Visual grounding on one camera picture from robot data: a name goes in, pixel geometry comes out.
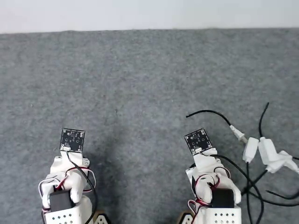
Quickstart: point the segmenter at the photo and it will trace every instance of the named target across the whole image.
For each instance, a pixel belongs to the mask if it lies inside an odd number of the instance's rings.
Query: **white cable plug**
[[[229,126],[230,129],[232,130],[232,132],[234,133],[234,135],[237,137],[237,139],[239,141],[244,142],[245,144],[247,143],[247,139],[245,138],[245,134],[242,133],[241,131],[239,131],[238,129],[235,128],[235,126],[230,125]]]
[[[299,174],[299,168],[297,164],[292,160],[292,156],[286,151],[281,151],[278,153],[279,160],[270,162],[266,168],[270,173],[276,173],[282,167],[288,167],[289,169],[295,171]]]
[[[258,143],[258,151],[260,152],[264,165],[269,165],[271,162],[280,160],[280,157],[276,152],[275,146],[271,139],[261,137],[260,142]]]
[[[251,161],[253,160],[253,158],[256,155],[256,151],[258,148],[258,139],[252,138],[250,137],[248,139],[248,142],[245,146],[244,152],[243,152],[243,160],[245,162],[251,163]]]

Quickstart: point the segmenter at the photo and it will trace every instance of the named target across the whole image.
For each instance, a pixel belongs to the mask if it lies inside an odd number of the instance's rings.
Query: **black cable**
[[[243,176],[246,177],[246,179],[250,182],[251,186],[256,190],[257,195],[258,195],[257,197],[260,199],[260,202],[261,202],[261,212],[260,212],[260,214],[259,214],[259,216],[257,218],[257,221],[256,221],[256,224],[259,224],[261,222],[262,217],[263,217],[264,203],[263,203],[263,198],[262,198],[261,192],[257,188],[256,184],[247,176],[246,173],[244,173],[244,171],[237,164],[235,164],[228,157],[223,156],[223,155],[211,155],[211,156],[212,157],[223,158],[223,159],[227,160],[229,163],[231,163],[234,167],[236,167],[241,172],[241,174],[243,174]]]
[[[270,191],[270,190],[266,190],[266,192],[267,192],[267,193],[270,193],[270,194],[273,194],[273,195],[275,195],[275,196],[281,197],[281,198],[286,199],[286,200],[293,200],[293,199],[299,197],[299,191],[298,191],[296,194],[292,195],[292,196],[283,196],[283,195],[279,195],[279,194],[277,194],[277,193],[275,193],[275,192],[273,192],[273,191]]]
[[[256,184],[268,171],[265,169],[254,181],[253,183]],[[242,192],[241,195],[245,195],[250,189],[252,188],[252,185],[250,185],[249,187],[245,187]]]
[[[256,197],[260,200],[259,196],[258,195],[255,195],[254,193],[250,192],[249,191],[249,194],[252,195],[253,197]],[[272,202],[272,201],[269,201],[269,200],[266,200],[266,199],[263,199],[263,202],[266,202],[268,204],[273,204],[273,205],[278,205],[278,206],[282,206],[282,207],[295,207],[295,206],[298,206],[299,203],[294,203],[294,204],[284,204],[284,203],[277,203],[277,202]]]
[[[85,222],[85,224],[89,224],[89,222],[92,220],[96,210],[97,210],[97,206],[98,206],[98,195],[97,195],[97,192],[95,191],[94,189],[94,186],[93,184],[91,183],[91,181],[89,180],[89,178],[86,176],[86,174],[84,173],[84,171],[76,164],[74,163],[70,157],[69,157],[69,152],[66,152],[66,155],[67,155],[67,158],[69,159],[69,161],[75,166],[75,168],[77,170],[80,171],[80,173],[83,175],[83,177],[87,180],[88,184],[90,185],[90,187],[92,188],[93,190],[93,194],[94,194],[94,205],[93,205],[93,211],[92,211],[92,214],[90,215],[90,217],[88,218],[88,220]]]
[[[246,163],[246,171],[247,171],[247,176],[249,176],[249,162]],[[249,202],[249,193],[247,191],[247,194],[246,194],[246,202],[247,202],[247,212],[248,212],[248,216],[249,216],[249,221],[250,221],[250,224],[253,224],[253,221],[252,221],[252,216],[251,216],[251,211],[250,211],[250,202]]]
[[[228,120],[222,113],[219,113],[219,112],[217,112],[217,111],[213,111],[213,110],[201,110],[201,111],[196,111],[196,112],[194,112],[194,113],[191,113],[191,114],[187,115],[186,118],[191,117],[191,116],[193,116],[193,115],[195,115],[195,114],[198,114],[198,113],[204,113],[204,112],[209,112],[209,113],[215,113],[215,114],[218,114],[220,117],[222,117],[223,119],[225,119],[226,123],[227,123],[229,126],[231,126],[231,123],[229,122],[229,120]]]
[[[230,179],[230,173],[228,172],[228,170],[226,169],[226,168],[224,168],[224,167],[215,167],[215,169],[213,170],[213,172],[215,173],[215,170],[216,169],[218,169],[218,168],[221,168],[221,169],[223,169],[223,170],[225,170],[225,173],[226,173],[226,175],[229,177],[229,179]]]
[[[43,214],[43,211],[42,211],[42,219],[43,219],[43,224],[46,224],[46,220],[45,220],[45,216]]]
[[[258,131],[260,133],[260,137],[263,137],[263,134],[262,134],[262,120],[263,120],[264,114],[266,113],[266,110],[268,109],[268,106],[269,106],[269,102],[266,104],[266,107],[263,110],[262,116],[260,118],[260,122],[258,123]]]
[[[191,169],[191,168],[193,168],[193,167],[196,167],[195,163],[192,164],[192,165],[189,167],[189,169]]]

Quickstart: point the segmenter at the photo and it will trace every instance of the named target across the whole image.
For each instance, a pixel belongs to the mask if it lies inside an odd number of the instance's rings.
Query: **gray carpet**
[[[192,198],[183,136],[201,127],[242,168],[243,146],[216,115],[247,136],[267,101],[263,132],[299,156],[299,30],[173,30],[0,35],[0,217],[40,224],[37,184],[59,154],[62,127],[84,129],[99,209],[113,224],[174,224]],[[240,188],[245,179],[224,162]],[[252,176],[264,166],[257,156]],[[283,168],[258,187],[299,188]],[[257,218],[260,203],[254,198]],[[246,198],[240,204],[248,224]],[[265,205],[263,224],[298,223],[298,208]]]

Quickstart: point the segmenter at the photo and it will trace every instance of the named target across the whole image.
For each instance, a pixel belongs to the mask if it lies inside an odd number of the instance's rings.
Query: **black circuit board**
[[[83,151],[85,131],[63,128],[60,140],[60,150],[64,147],[71,148],[70,152],[81,153]]]
[[[203,152],[210,148],[213,148],[212,143],[210,142],[204,128],[187,134],[184,136],[184,138],[192,155],[196,155],[199,152]]]

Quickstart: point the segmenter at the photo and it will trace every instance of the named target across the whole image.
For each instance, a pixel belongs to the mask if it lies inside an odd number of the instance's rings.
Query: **white wall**
[[[0,0],[0,33],[299,27],[299,0]]]

